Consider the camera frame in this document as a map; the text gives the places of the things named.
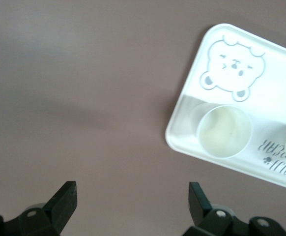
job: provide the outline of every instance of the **tray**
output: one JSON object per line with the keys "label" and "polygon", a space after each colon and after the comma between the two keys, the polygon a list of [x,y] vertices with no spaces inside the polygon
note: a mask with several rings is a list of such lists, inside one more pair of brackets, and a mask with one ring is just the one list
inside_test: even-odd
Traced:
{"label": "tray", "polygon": [[[206,155],[194,143],[190,110],[231,104],[253,121],[250,143],[231,158]],[[175,151],[286,187],[286,48],[230,24],[204,36],[166,129]]]}

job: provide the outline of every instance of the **brown table surface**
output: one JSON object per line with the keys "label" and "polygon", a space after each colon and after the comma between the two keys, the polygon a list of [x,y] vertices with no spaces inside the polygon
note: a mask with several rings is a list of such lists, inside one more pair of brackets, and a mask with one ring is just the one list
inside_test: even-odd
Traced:
{"label": "brown table surface", "polygon": [[188,183],[239,219],[286,229],[286,188],[169,148],[165,129],[199,44],[231,23],[286,47],[286,0],[0,0],[0,214],[67,180],[63,236],[179,236]]}

